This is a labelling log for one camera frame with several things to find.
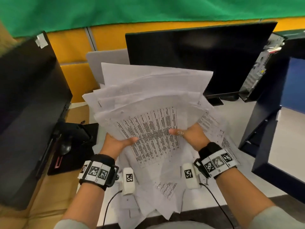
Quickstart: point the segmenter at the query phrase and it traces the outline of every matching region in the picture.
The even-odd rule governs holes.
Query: monitor
[[[239,92],[276,22],[162,30],[125,35],[132,65],[213,71],[204,95]]]
[[[43,39],[43,46],[35,36],[0,57],[0,204],[19,210],[32,197],[72,98],[45,32]]]

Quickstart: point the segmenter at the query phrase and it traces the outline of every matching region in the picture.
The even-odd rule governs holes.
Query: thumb
[[[180,131],[180,132],[185,132],[185,131],[182,130],[182,129],[170,128],[170,129],[168,130],[168,133],[171,134],[171,135],[178,135],[178,131]]]
[[[124,148],[126,147],[126,146],[129,146],[129,145],[132,145],[132,144],[134,144],[135,142],[137,142],[139,140],[139,138],[138,137],[131,137],[131,138],[128,138],[128,139],[126,139],[126,140],[123,140],[123,141],[121,141],[122,142],[122,144],[123,144],[123,146],[124,146]]]

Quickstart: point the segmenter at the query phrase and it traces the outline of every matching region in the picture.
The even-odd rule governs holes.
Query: person
[[[170,129],[172,135],[181,135],[196,150],[199,151],[210,142],[198,123],[187,130]],[[135,143],[133,137],[118,141],[106,134],[101,154],[116,159],[126,146]],[[225,198],[232,214],[242,228],[249,229],[301,229],[305,224],[277,207],[259,189],[257,189],[236,167],[230,168],[216,177],[216,183]],[[83,183],[55,229],[95,229],[104,199],[104,190],[91,184]],[[154,229],[212,229],[210,226],[194,222],[167,222]]]

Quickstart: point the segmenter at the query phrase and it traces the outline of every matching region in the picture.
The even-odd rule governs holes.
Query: green cloth
[[[14,37],[111,23],[305,16],[305,0],[0,0]]]

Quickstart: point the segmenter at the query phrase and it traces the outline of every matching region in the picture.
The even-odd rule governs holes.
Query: black cable
[[[202,185],[204,186],[205,188],[208,189],[208,191],[211,193],[211,195],[213,196],[213,198],[215,199],[216,203],[218,204],[218,206],[220,207],[220,209],[222,210],[222,212],[224,213],[224,215],[227,217],[227,219],[229,220],[229,222],[231,223],[231,226],[233,229],[235,229],[235,227],[233,226],[233,223],[231,222],[230,218],[227,216],[226,212],[223,210],[223,208],[220,206],[220,204],[218,203],[218,201],[216,200],[216,198],[214,197],[214,195],[212,194],[212,192],[210,191],[210,189],[205,185],[205,184],[202,184],[202,183],[199,183],[199,185]]]
[[[104,222],[103,222],[102,228],[104,228],[104,225],[105,225],[106,214],[107,214],[108,206],[109,206],[109,204],[111,203],[111,200],[113,200],[113,198],[114,198],[118,193],[122,193],[122,192],[123,192],[123,191],[117,192],[117,193],[110,199],[110,201],[108,202],[108,205],[107,205],[107,208],[106,208],[106,211],[105,211],[105,217],[104,217]]]

